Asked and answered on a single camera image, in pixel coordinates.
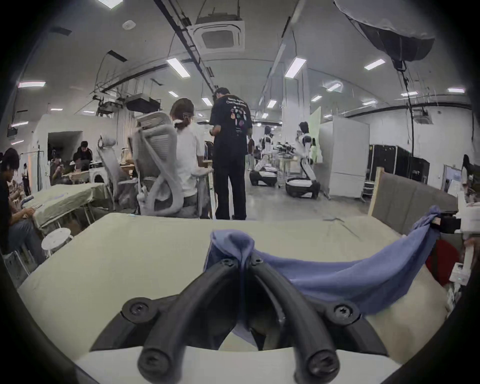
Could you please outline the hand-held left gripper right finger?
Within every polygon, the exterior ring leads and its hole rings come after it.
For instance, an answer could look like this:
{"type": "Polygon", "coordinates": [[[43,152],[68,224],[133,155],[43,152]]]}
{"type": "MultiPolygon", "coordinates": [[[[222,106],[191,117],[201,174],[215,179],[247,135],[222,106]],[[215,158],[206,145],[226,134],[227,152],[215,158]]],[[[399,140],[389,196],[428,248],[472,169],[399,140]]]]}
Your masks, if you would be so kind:
{"type": "Polygon", "coordinates": [[[293,348],[297,383],[336,379],[338,350],[357,359],[388,359],[385,345],[355,303],[304,295],[260,255],[245,262],[245,324],[260,351],[293,348]]]}

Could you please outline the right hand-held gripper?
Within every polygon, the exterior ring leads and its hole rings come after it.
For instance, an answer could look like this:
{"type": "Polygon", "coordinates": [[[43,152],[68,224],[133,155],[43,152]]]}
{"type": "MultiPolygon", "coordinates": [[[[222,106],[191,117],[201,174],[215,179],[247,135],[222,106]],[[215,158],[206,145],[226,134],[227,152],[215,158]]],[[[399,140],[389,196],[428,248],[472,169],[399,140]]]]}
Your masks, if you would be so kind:
{"type": "MultiPolygon", "coordinates": [[[[460,187],[457,193],[457,213],[444,212],[440,218],[440,231],[447,234],[460,234],[463,241],[469,237],[480,236],[479,195],[473,189],[475,181],[474,167],[467,154],[463,156],[460,175],[460,187]]],[[[462,261],[456,262],[449,280],[456,285],[466,285],[473,267],[479,266],[479,258],[473,259],[473,247],[464,247],[462,261]]]]}

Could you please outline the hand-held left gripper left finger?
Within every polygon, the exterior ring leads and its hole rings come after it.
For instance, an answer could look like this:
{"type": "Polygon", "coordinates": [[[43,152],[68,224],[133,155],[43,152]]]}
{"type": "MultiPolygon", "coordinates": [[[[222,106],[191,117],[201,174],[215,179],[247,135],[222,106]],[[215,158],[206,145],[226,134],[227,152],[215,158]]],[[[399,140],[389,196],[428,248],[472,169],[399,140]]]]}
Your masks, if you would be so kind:
{"type": "Polygon", "coordinates": [[[222,259],[177,295],[126,301],[90,352],[141,347],[140,375],[149,383],[177,383],[186,346],[217,351],[237,326],[239,291],[238,260],[222,259]]]}

